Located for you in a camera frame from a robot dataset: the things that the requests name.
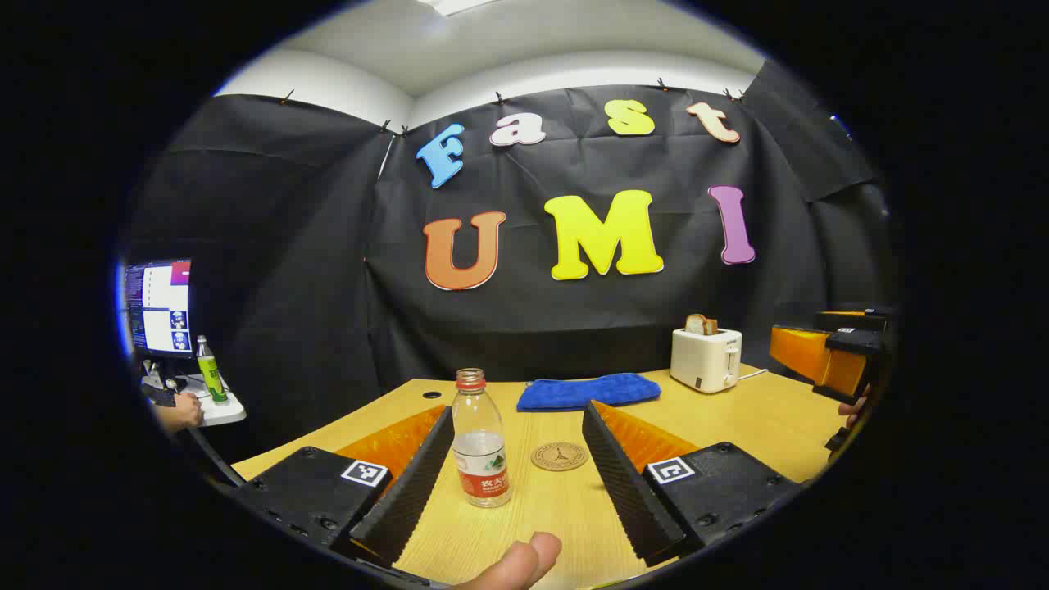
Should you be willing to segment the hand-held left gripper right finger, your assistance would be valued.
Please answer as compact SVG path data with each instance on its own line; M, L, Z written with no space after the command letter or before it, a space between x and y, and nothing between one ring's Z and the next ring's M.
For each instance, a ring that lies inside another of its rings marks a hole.
M585 407L582 436L634 554L648 566L733 538L802 490L731 442L700 448L597 400Z

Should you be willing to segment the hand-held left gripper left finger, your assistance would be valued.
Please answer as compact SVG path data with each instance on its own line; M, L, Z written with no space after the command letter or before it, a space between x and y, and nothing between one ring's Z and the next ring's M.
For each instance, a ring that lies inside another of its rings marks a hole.
M338 452L302 446L234 497L319 549L389 567L416 529L453 434L450 407L435 406Z

